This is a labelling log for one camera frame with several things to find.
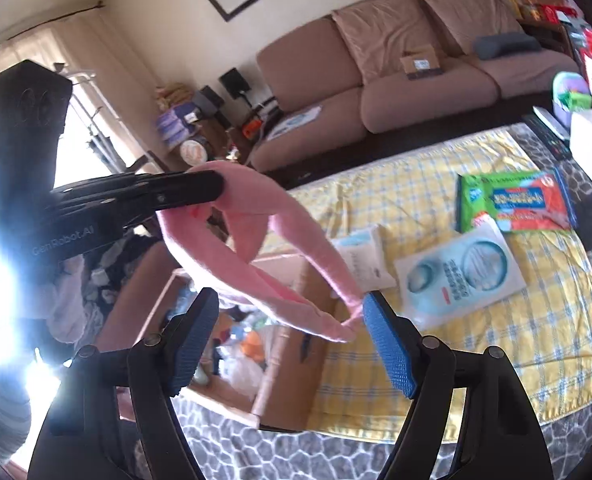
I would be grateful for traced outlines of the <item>cardboard box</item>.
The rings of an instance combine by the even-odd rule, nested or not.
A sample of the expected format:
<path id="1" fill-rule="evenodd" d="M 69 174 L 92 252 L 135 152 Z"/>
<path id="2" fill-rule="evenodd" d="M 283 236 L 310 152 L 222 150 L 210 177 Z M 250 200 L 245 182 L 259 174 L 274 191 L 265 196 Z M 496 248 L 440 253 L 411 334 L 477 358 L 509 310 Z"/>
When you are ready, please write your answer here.
<path id="1" fill-rule="evenodd" d="M 165 325 L 189 277 L 157 242 L 136 260 L 121 283 L 112 310 L 94 344 L 102 351 L 130 348 Z M 307 429 L 321 380 L 327 341 L 279 325 L 251 326 L 237 341 L 243 325 L 222 310 L 211 332 L 209 350 L 222 350 L 218 362 L 206 354 L 200 364 L 207 378 L 179 393 L 215 414 L 246 427 L 273 431 Z"/>

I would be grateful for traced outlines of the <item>grey patterned blanket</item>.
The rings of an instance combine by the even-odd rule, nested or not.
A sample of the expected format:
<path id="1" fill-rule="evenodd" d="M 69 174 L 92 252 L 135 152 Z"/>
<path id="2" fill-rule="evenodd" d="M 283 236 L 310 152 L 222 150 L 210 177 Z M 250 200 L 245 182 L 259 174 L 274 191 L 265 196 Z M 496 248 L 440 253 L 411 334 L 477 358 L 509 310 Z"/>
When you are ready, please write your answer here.
<path id="1" fill-rule="evenodd" d="M 592 447 L 592 185 L 576 164 L 558 162 L 529 127 L 512 125 L 302 185 L 295 196 L 329 235 L 381 226 L 385 256 L 396 261 L 454 235 L 462 174 L 556 168 L 574 199 L 576 230 L 510 234 L 527 288 L 437 334 L 465 351 L 496 344 L 508 352 L 562 479 Z M 247 427 L 189 391 L 172 404 L 209 479 L 374 479 L 409 407 L 367 336 L 328 350 L 300 434 Z"/>

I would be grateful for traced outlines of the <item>brown sofa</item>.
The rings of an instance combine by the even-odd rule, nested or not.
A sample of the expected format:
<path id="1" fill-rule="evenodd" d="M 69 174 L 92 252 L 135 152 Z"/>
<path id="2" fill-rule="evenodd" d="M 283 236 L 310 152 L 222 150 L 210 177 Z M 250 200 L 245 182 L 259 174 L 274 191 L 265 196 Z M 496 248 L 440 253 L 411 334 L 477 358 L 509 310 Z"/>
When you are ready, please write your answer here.
<path id="1" fill-rule="evenodd" d="M 426 44 L 443 73 L 410 80 L 401 58 Z M 277 103 L 250 155 L 262 172 L 547 96 L 558 73 L 578 68 L 526 34 L 504 0 L 362 0 L 276 39 L 257 63 Z"/>

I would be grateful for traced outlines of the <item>small cardboard parcel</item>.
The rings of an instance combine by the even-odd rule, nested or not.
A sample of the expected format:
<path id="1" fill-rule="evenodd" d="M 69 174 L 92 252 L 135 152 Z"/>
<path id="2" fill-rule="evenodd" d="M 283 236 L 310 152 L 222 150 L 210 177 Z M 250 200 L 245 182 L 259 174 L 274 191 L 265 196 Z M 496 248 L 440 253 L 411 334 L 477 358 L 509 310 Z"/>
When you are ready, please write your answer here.
<path id="1" fill-rule="evenodd" d="M 443 73 L 439 53 L 431 44 L 405 53 L 401 58 L 401 64 L 404 74 L 410 80 Z"/>

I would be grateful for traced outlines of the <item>black remote control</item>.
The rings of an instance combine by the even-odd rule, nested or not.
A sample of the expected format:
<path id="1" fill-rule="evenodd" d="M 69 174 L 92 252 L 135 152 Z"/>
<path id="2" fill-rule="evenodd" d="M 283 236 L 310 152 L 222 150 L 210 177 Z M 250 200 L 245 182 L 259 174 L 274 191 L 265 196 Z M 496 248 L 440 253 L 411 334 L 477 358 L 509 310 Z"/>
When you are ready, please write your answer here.
<path id="1" fill-rule="evenodd" d="M 569 142 L 561 140 L 556 136 L 550 128 L 548 128 L 541 119 L 535 114 L 527 114 L 522 116 L 522 121 L 529 127 L 529 129 L 538 137 L 545 147 L 550 151 L 556 160 L 570 160 L 572 159 L 571 151 L 569 150 Z"/>

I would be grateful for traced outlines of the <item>green orange wipes pack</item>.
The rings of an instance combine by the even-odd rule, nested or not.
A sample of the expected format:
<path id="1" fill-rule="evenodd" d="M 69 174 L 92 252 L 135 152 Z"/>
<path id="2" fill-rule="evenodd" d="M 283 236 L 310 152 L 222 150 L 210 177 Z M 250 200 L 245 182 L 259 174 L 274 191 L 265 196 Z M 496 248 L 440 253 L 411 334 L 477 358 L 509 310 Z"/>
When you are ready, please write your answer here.
<path id="1" fill-rule="evenodd" d="M 578 226 L 557 170 L 464 174 L 457 178 L 455 229 L 465 233 L 491 218 L 503 233 L 573 231 Z"/>

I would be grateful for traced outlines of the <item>purple small basket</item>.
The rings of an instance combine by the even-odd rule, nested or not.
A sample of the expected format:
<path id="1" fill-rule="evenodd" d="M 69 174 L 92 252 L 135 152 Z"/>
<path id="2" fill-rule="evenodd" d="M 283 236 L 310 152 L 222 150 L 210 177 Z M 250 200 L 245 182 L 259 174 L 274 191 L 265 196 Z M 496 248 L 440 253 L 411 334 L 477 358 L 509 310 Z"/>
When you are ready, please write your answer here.
<path id="1" fill-rule="evenodd" d="M 574 112 L 592 109 L 592 96 L 582 75 L 560 72 L 553 80 L 553 107 L 558 122 L 569 129 Z"/>

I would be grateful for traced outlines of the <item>orange felt flower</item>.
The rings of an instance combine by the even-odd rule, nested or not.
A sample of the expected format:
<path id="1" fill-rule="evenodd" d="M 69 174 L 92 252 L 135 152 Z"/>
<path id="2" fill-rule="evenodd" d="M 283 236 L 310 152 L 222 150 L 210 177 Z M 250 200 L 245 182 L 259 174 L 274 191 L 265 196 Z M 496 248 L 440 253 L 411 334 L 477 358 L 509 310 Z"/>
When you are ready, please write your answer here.
<path id="1" fill-rule="evenodd" d="M 264 342 L 255 330 L 248 332 L 239 344 L 241 353 L 253 362 L 262 364 L 265 361 Z"/>

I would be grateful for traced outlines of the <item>face mask sachet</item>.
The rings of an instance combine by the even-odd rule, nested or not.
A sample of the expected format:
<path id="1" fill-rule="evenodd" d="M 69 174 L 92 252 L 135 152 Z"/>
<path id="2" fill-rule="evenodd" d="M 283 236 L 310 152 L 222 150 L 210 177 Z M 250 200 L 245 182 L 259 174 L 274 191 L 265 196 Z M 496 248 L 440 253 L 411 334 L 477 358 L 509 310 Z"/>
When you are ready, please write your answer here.
<path id="1" fill-rule="evenodd" d="M 402 315 L 421 332 L 486 308 L 527 287 L 491 218 L 446 243 L 395 262 Z"/>

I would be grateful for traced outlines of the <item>white paper packet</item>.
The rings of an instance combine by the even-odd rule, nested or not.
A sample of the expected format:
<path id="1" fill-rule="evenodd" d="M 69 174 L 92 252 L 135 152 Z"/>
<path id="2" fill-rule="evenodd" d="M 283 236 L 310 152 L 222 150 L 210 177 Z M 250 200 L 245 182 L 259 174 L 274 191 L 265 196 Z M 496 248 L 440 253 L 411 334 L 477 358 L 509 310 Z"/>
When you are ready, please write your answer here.
<path id="1" fill-rule="evenodd" d="M 381 227 L 378 224 L 332 240 L 362 292 L 386 290 L 397 286 L 388 272 Z"/>

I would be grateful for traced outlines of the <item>pink plush headband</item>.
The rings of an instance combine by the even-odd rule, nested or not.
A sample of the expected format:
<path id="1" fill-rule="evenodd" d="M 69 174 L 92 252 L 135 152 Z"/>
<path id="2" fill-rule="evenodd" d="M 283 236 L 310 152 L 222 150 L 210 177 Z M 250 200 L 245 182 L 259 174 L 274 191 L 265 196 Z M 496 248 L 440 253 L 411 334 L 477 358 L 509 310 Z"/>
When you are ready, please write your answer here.
<path id="1" fill-rule="evenodd" d="M 352 341 L 362 325 L 364 292 L 309 211 L 272 179 L 234 162 L 214 160 L 187 173 L 208 171 L 223 177 L 217 198 L 157 214 L 177 263 L 196 284 L 277 322 L 328 341 Z M 335 290 L 349 312 L 345 322 L 253 265 L 269 231 L 290 242 Z"/>

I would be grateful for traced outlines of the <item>yellow plaid cloth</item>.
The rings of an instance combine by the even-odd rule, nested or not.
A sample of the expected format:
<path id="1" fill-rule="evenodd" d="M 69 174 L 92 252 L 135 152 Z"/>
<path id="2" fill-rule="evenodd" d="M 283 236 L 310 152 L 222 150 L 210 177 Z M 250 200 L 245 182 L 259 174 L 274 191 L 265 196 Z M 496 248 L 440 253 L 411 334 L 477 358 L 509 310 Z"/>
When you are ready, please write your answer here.
<path id="1" fill-rule="evenodd" d="M 592 265 L 571 231 L 456 230 L 456 182 L 523 174 L 523 125 L 391 157 L 294 190 L 340 238 L 381 231 L 397 313 L 448 346 L 502 348 L 543 424 L 592 404 Z"/>

